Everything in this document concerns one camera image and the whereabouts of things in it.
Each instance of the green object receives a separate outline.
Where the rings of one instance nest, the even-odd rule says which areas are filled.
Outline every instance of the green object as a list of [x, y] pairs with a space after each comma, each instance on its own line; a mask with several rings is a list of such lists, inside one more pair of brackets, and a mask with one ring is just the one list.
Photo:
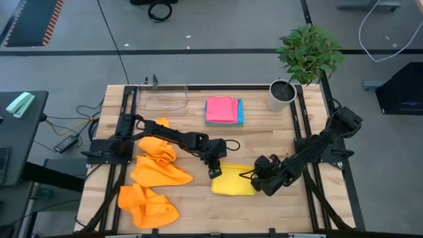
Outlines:
[[32, 95], [27, 92], [23, 92], [19, 97], [17, 97], [9, 106], [7, 106], [6, 111], [10, 113], [15, 113], [24, 103], [30, 99]]
[[18, 109], [18, 111], [13, 114], [15, 118], [21, 118], [22, 115], [26, 112], [26, 109], [31, 105], [32, 101], [35, 99], [34, 95], [30, 95], [29, 99]]
[[309, 85], [314, 79], [320, 78], [325, 71], [330, 70], [330, 76], [344, 61], [344, 56], [336, 40], [329, 33], [319, 27], [306, 24], [304, 27], [293, 29], [289, 36], [281, 37], [284, 46], [277, 49], [279, 60], [286, 63], [288, 73], [292, 73], [289, 80], [296, 79], [302, 85]]

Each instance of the yellow cloth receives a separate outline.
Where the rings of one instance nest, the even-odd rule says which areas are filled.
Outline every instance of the yellow cloth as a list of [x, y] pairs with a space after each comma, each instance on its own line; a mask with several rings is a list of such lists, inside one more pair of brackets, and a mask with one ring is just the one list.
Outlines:
[[250, 180], [239, 176], [240, 173], [253, 170], [253, 166], [222, 162], [220, 167], [222, 175], [211, 181], [212, 192], [233, 196], [253, 196], [256, 194], [256, 190], [252, 187]]

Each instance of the green leaves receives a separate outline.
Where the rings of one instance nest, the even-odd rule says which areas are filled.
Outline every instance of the green leaves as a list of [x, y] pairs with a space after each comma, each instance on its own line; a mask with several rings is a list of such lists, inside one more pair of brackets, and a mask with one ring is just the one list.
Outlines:
[[294, 54], [295, 54], [295, 58], [296, 58], [298, 61], [303, 60], [303, 53], [302, 53], [301, 51], [296, 50], [296, 51], [294, 52]]
[[298, 65], [294, 65], [294, 66], [291, 66], [288, 70], [287, 70], [287, 72], [288, 73], [295, 73], [296, 71], [298, 71], [299, 70], [299, 66]]
[[325, 65], [325, 64], [323, 64], [323, 65], [320, 65], [319, 66], [319, 69], [322, 69], [322, 70], [330, 70], [330, 66], [329, 65]]
[[289, 36], [280, 38], [284, 44], [276, 51], [279, 60], [286, 63], [290, 80], [298, 80], [309, 85], [320, 78], [325, 71], [330, 74], [337, 70], [337, 65], [344, 61], [344, 56], [338, 51], [341, 46], [332, 36], [311, 24], [293, 29]]

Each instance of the potted plant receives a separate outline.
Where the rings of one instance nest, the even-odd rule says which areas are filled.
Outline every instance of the potted plant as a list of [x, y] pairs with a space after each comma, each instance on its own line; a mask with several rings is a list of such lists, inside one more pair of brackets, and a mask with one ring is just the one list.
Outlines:
[[325, 71], [330, 70], [330, 78], [337, 70], [336, 65], [344, 61], [344, 56], [337, 50], [340, 46], [332, 36], [311, 24], [293, 29], [289, 36], [280, 40], [284, 45], [277, 49], [279, 60], [286, 63], [284, 68], [288, 68], [287, 72], [292, 76], [270, 85], [268, 107], [273, 111], [282, 110], [295, 99], [297, 91], [291, 83], [293, 80], [307, 86], [313, 80], [320, 83]]

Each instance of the transparent tray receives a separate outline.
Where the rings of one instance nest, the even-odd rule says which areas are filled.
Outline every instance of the transparent tray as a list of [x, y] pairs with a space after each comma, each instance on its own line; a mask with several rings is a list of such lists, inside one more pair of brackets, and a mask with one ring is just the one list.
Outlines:
[[139, 85], [137, 108], [145, 116], [184, 116], [187, 112], [188, 85]]

